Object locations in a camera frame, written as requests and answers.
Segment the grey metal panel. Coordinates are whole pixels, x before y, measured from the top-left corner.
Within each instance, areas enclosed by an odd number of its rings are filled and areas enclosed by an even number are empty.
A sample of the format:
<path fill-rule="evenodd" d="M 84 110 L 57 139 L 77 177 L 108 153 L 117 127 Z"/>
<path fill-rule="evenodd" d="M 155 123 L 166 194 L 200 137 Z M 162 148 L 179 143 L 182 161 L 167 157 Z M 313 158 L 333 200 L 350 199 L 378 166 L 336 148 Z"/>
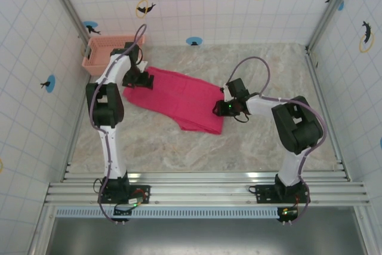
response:
<path fill-rule="evenodd" d="M 47 255 L 366 255 L 350 213 L 256 219 L 57 219 Z"/>

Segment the blue circle shark sticker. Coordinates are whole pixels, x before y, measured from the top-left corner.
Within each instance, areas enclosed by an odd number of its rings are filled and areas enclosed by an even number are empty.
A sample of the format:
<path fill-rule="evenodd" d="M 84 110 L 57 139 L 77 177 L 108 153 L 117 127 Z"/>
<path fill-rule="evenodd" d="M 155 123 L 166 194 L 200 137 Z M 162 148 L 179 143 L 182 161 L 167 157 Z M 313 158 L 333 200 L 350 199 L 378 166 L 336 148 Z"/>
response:
<path fill-rule="evenodd" d="M 98 27 L 97 22 L 83 21 L 82 23 L 83 23 L 84 27 L 87 29 L 89 34 L 95 33 L 95 34 L 101 35 L 101 32 L 96 29 Z"/>

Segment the aluminium rail frame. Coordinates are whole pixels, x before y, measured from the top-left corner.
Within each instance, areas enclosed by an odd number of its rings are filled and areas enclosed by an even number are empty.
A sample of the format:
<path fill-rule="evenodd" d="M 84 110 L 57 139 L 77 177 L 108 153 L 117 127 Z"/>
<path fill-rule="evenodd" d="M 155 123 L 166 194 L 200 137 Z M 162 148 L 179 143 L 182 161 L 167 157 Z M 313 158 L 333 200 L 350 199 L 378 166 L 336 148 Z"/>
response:
<path fill-rule="evenodd" d="M 60 183 L 49 185 L 47 205 L 94 206 L 98 173 L 67 173 Z M 130 173 L 134 185 L 149 185 L 149 206 L 154 207 L 244 207 L 256 199 L 252 185 L 274 182 L 274 172 Z M 353 182 L 340 171 L 307 171 L 303 179 L 310 188 L 312 207 L 368 206 L 362 182 Z"/>

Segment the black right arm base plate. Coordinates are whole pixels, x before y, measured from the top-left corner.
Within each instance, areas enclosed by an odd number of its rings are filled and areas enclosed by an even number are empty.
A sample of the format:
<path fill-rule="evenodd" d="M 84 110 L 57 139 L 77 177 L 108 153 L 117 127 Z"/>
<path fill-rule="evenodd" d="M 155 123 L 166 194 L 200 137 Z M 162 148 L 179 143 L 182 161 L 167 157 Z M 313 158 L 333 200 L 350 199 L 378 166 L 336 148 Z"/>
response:
<path fill-rule="evenodd" d="M 283 184 L 254 185 L 248 191 L 255 195 L 258 204 L 310 203 L 307 189 L 302 183 L 294 186 Z"/>

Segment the pink long pants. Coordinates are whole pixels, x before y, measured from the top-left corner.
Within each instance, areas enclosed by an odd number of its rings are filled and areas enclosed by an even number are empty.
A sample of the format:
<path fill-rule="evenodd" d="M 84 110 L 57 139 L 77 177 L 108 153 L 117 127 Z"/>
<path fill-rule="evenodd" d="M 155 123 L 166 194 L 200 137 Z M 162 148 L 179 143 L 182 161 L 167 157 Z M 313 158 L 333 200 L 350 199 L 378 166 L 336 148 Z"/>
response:
<path fill-rule="evenodd" d="M 220 87 L 156 67 L 148 72 L 154 76 L 153 88 L 124 89 L 128 102 L 171 118 L 184 131 L 222 133 L 224 118 L 212 112 L 216 102 L 224 99 Z"/>

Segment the blue circle diver sticker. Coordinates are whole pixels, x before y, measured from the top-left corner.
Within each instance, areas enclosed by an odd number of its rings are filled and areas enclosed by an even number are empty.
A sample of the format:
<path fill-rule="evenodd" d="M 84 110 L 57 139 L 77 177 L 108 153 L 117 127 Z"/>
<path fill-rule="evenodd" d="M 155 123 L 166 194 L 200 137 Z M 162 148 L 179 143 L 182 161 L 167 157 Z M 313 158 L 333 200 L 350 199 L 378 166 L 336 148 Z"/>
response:
<path fill-rule="evenodd" d="M 40 83 L 41 88 L 44 88 L 47 93 L 52 93 L 56 86 L 56 77 L 52 74 L 48 76 L 45 82 Z"/>

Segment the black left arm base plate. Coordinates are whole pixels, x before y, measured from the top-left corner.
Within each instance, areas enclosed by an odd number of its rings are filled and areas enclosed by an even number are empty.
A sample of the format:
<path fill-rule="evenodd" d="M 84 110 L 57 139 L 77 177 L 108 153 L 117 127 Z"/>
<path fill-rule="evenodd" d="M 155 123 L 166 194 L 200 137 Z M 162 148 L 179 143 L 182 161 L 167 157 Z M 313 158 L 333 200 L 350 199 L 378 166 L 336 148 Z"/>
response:
<path fill-rule="evenodd" d="M 106 178 L 97 179 L 93 184 L 94 192 L 97 193 L 97 202 L 101 204 L 129 204 L 130 198 L 143 197 L 143 204 L 148 204 L 150 200 L 150 185 L 132 185 L 129 179 L 118 177 L 109 179 L 104 188 Z"/>

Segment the pink perforated plastic basket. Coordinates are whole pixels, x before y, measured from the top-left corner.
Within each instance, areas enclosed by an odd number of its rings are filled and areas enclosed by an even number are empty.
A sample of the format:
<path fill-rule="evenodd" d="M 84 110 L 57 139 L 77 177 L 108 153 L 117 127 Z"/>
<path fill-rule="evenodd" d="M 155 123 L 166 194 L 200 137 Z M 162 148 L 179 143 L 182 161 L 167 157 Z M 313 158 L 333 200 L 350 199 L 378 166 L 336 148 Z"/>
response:
<path fill-rule="evenodd" d="M 115 48 L 124 48 L 126 42 L 133 42 L 134 35 L 94 36 L 90 38 L 82 67 L 91 76 L 101 76 L 110 61 Z"/>

